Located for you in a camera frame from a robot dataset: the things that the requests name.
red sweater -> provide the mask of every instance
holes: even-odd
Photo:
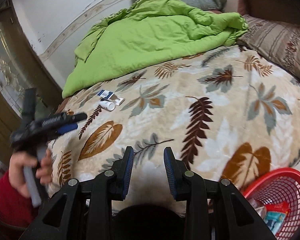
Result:
[[[8,225],[26,228],[37,216],[31,199],[24,198],[9,182],[9,173],[0,179],[0,220]]]

black tool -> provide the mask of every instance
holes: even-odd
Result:
[[[75,115],[61,113],[35,120],[35,106],[36,89],[27,89],[21,114],[21,127],[12,132],[10,142],[15,151],[26,151],[38,159],[36,168],[24,167],[23,169],[32,205],[38,207],[48,198],[45,187],[35,177],[36,170],[40,167],[40,161],[45,157],[47,142],[77,129],[77,122],[87,119],[87,115],[85,113]]]
[[[188,171],[182,161],[175,159],[170,147],[165,148],[163,156],[171,194],[176,201],[187,201],[184,240],[211,239],[208,199],[213,206],[215,240],[276,240],[258,213],[228,179],[216,182]],[[20,240],[114,239],[111,201],[125,199],[133,159],[133,148],[127,147],[123,158],[95,179],[84,182],[69,180],[54,194]],[[87,199],[90,200],[88,211]],[[134,226],[131,224],[127,230],[133,231]],[[140,235],[131,238],[135,239],[140,239]]]
[[[203,179],[176,160],[170,147],[163,153],[171,194],[187,201],[185,240],[210,240],[208,201],[212,201],[216,240],[276,240],[258,213],[228,180]]]
[[[23,233],[20,240],[86,240],[112,239],[111,201],[123,201],[128,193],[134,160],[131,146],[110,170],[94,179],[69,180],[53,197]],[[87,229],[83,232],[86,200],[90,199]]]

green comforter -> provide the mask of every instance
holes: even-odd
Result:
[[[180,0],[138,0],[94,25],[75,49],[62,96],[164,61],[231,46],[247,32],[239,13],[213,14]]]

striped pillow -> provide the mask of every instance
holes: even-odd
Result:
[[[243,16],[249,31],[237,39],[300,78],[300,25]]]

screw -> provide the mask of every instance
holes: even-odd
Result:
[[[113,174],[114,174],[114,172],[111,171],[111,170],[108,170],[108,171],[105,172],[105,175],[106,175],[107,177],[111,177]]]
[[[69,186],[74,186],[75,184],[77,184],[77,180],[76,179],[71,179],[68,181],[68,185]]]
[[[222,183],[223,185],[225,185],[225,186],[230,185],[229,179],[222,179],[222,180],[221,180],[221,183]]]
[[[192,171],[186,171],[186,172],[185,172],[185,175],[186,175],[187,177],[192,177],[192,176],[194,175],[194,173],[193,173]]]

